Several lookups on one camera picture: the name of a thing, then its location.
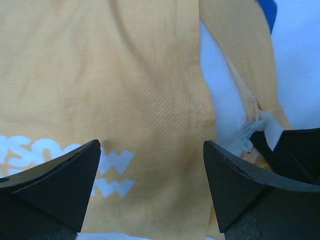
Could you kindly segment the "white pillow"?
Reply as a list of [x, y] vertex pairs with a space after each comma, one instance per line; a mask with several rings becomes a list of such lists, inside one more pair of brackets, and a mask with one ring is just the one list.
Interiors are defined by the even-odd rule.
[[[93, 38], [89, 52], [99, 57], [98, 70], [88, 62], [80, 67], [76, 77], [77, 86], [94, 88], [107, 93], [111, 79], [106, 77], [105, 67], [115, 59], [106, 49], [111, 38], [117, 34], [110, 28], [116, 21], [113, 11], [107, 11], [107, 2], [85, 1], [87, 9], [79, 12], [84, 22], [73, 31], [78, 40], [81, 36]], [[236, 87], [235, 79], [227, 66], [227, 56], [218, 43], [219, 34], [213, 32], [218, 24], [218, 10], [208, 10], [210, 1], [200, 9], [200, 62], [204, 81], [211, 94], [216, 116], [218, 142], [235, 154], [241, 153], [236, 133], [245, 121], [246, 103], [241, 99], [242, 91]], [[320, 124], [320, 3], [317, 0], [281, 0], [279, 20], [271, 23], [275, 29], [275, 60], [279, 87], [271, 79], [251, 80], [249, 86], [255, 95], [266, 92], [262, 103], [268, 110], [280, 107], [279, 116], [287, 116], [296, 128], [310, 128]]]

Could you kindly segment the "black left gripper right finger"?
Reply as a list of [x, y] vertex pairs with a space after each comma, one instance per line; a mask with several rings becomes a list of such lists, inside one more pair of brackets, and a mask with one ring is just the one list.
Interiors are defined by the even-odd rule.
[[319, 240], [320, 188], [243, 160], [212, 141], [204, 165], [227, 240]]

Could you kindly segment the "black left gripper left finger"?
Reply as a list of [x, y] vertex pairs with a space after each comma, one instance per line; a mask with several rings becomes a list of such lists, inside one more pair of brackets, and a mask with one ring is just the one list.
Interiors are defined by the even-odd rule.
[[0, 179], [2, 240], [75, 240], [82, 230], [101, 156], [95, 139]]

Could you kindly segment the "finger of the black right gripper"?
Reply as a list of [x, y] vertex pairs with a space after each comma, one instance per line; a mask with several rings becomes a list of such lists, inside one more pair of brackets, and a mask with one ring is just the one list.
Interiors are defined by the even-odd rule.
[[319, 128], [285, 130], [273, 150], [262, 131], [255, 132], [250, 140], [274, 173], [308, 184], [320, 184]]

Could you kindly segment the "blue and orange pillowcase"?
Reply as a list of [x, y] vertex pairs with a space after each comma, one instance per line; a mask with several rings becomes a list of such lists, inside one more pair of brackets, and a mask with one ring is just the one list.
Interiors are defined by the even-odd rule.
[[256, 0], [3, 0], [0, 174], [97, 139], [83, 232], [224, 239], [203, 160], [218, 127], [200, 23], [222, 50], [244, 119], [266, 111], [289, 129]]

